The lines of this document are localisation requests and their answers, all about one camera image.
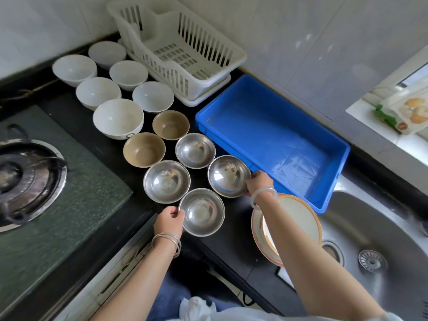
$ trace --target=blue bin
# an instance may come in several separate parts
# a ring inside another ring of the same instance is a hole
[[[325,212],[350,146],[289,101],[244,74],[196,122],[251,171],[267,172],[278,192]]]

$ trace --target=white plastic dish rack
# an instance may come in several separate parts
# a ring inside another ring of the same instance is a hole
[[[124,46],[193,101],[245,62],[245,51],[177,0],[115,0]]]
[[[122,39],[119,39],[117,41],[120,45],[124,46]],[[134,61],[137,61],[141,64],[143,64],[145,66],[145,64],[142,62],[142,60],[140,60],[138,57],[136,57],[129,49],[126,49],[126,53],[128,54],[129,57],[131,57],[131,59],[133,59]],[[146,67],[147,71],[150,73],[150,75],[157,81],[159,82],[164,82],[163,79],[161,79],[161,77],[155,72],[153,71],[150,67]],[[218,90],[220,90],[222,87],[224,87],[226,84],[228,84],[231,80],[231,76],[230,74],[228,74],[226,76],[226,78],[220,82],[218,82],[217,84],[214,84],[213,86],[211,86],[211,88],[206,88],[204,90],[204,92],[197,97],[195,100],[188,100],[186,99],[184,96],[181,95],[181,93],[179,93],[176,89],[172,89],[172,91],[174,92],[175,97],[183,102],[186,106],[188,107],[195,107],[197,105],[199,105],[201,102],[203,102],[206,98],[208,98],[209,96],[211,96],[212,94],[214,94],[215,92],[217,92]]]

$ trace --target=white shirt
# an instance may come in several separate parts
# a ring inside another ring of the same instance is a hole
[[[184,299],[180,304],[180,318],[170,321],[334,321],[330,318],[308,316],[300,318],[284,318],[260,310],[245,307],[235,307],[217,312],[215,304],[209,307],[200,297]],[[398,316],[387,313],[381,318],[368,321],[402,321]]]

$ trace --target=hand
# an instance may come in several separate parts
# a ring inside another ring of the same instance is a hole
[[[185,211],[175,206],[168,206],[158,215],[154,222],[154,234],[168,232],[174,234],[177,238],[183,233],[183,222],[185,220]]]
[[[251,196],[257,189],[260,188],[273,188],[274,181],[268,176],[266,172],[258,170],[251,174],[251,179],[245,179],[247,183],[248,191],[245,193],[247,196]]]

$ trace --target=stove burner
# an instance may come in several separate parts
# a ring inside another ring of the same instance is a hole
[[[0,142],[0,232],[42,213],[60,194],[67,167],[52,145],[27,138]]]

